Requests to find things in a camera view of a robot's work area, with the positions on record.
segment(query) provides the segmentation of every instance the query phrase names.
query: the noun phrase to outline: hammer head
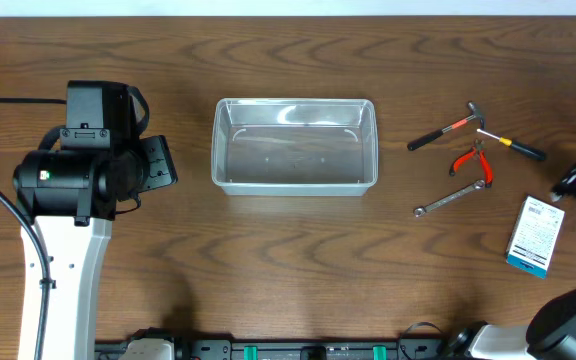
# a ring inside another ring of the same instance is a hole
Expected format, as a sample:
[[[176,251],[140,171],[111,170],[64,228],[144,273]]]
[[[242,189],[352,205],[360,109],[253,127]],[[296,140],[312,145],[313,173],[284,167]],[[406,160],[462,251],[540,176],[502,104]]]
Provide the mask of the hammer head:
[[[472,115],[475,118],[479,119],[479,122],[481,123],[481,129],[485,130],[486,129],[486,119],[484,118],[484,113],[481,112],[481,109],[479,108],[479,106],[477,106],[477,104],[475,104],[472,101],[468,102],[468,108],[470,109],[470,111],[472,111]]]

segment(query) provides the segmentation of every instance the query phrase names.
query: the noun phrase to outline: green strip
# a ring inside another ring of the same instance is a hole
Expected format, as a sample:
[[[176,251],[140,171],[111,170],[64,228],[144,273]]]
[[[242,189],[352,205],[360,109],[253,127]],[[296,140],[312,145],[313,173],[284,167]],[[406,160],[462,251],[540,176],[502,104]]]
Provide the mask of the green strip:
[[[386,357],[386,347],[385,346],[375,346],[372,348],[372,353],[375,360],[387,360]]]
[[[257,360],[256,346],[244,346],[244,360]]]

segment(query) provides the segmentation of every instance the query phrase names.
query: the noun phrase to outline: white backdrop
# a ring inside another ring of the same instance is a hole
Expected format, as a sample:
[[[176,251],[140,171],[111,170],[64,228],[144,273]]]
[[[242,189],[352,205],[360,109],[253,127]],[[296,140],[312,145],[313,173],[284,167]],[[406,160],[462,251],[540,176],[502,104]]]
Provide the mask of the white backdrop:
[[[576,15],[576,0],[0,0],[0,16]]]

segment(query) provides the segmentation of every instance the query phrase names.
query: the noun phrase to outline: red plier handle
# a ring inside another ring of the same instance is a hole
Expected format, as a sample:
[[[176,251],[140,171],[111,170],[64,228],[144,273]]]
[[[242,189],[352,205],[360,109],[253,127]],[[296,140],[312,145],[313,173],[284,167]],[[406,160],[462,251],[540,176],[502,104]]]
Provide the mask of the red plier handle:
[[[484,174],[486,176],[485,177],[486,187],[491,187],[493,179],[492,168],[490,167],[490,164],[488,164],[488,160],[486,160],[486,157],[484,156],[484,151],[477,149],[475,146],[473,146],[472,149],[470,149],[470,151],[461,155],[459,158],[457,158],[457,160],[455,160],[455,162],[452,163],[452,165],[450,166],[449,174],[450,176],[455,176],[457,170],[459,170],[459,167],[461,167],[463,163],[465,163],[468,159],[472,158],[475,155],[479,155],[479,162],[481,163],[481,167],[484,169]]]

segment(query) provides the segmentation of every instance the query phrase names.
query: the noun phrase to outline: screwdriver handle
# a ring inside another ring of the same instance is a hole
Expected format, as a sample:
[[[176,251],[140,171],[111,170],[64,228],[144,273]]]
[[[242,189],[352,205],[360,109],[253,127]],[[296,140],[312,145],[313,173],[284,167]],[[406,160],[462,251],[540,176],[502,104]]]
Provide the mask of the screwdriver handle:
[[[534,147],[528,146],[526,144],[522,144],[516,140],[512,140],[510,145],[508,145],[511,149],[527,156],[531,159],[535,159],[537,161],[544,161],[546,160],[546,153],[535,149]]]
[[[410,151],[417,150],[420,147],[428,144],[429,142],[438,139],[443,134],[444,134],[444,132],[441,129],[433,131],[429,134],[426,134],[417,140],[413,140],[413,141],[409,142],[408,143],[408,150],[410,150]]]

